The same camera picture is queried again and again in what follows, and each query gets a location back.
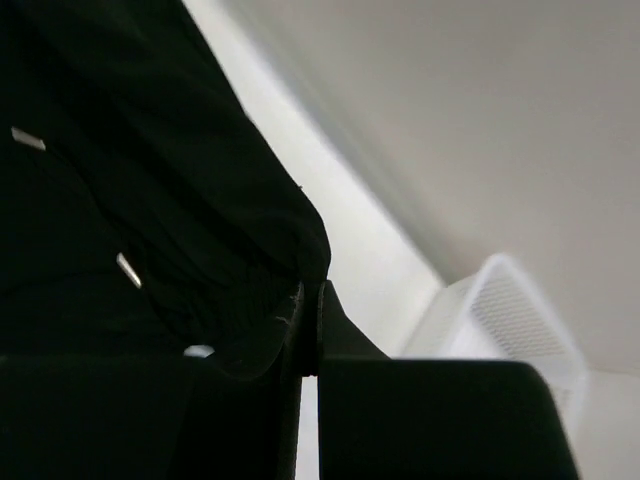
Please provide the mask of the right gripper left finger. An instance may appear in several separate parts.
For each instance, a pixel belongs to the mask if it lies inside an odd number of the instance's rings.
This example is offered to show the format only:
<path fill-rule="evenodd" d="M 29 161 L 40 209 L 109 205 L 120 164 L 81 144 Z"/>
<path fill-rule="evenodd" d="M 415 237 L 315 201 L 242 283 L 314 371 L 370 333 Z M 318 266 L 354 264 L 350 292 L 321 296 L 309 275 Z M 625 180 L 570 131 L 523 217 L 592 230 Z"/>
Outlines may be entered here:
<path fill-rule="evenodd" d="M 297 286 L 206 358 L 5 356 L 5 479 L 291 479 L 301 376 Z"/>

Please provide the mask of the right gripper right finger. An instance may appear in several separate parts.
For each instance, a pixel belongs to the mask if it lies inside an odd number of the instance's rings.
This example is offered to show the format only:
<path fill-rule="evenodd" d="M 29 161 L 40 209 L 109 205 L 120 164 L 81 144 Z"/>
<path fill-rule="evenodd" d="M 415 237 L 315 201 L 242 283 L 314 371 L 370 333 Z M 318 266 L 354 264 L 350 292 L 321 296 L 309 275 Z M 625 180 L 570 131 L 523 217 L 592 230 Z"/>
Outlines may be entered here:
<path fill-rule="evenodd" d="M 529 365 L 391 359 L 318 294 L 324 479 L 575 479 L 551 392 Z"/>

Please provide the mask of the black shorts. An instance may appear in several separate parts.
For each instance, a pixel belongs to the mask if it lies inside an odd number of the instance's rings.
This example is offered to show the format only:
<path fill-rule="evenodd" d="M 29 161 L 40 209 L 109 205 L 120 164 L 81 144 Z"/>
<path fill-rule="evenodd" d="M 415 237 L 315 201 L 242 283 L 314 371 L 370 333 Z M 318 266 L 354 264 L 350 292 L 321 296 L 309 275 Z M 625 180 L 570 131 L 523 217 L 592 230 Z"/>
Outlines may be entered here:
<path fill-rule="evenodd" d="M 180 1 L 1 5 L 1 349 L 233 341 L 331 260 Z"/>

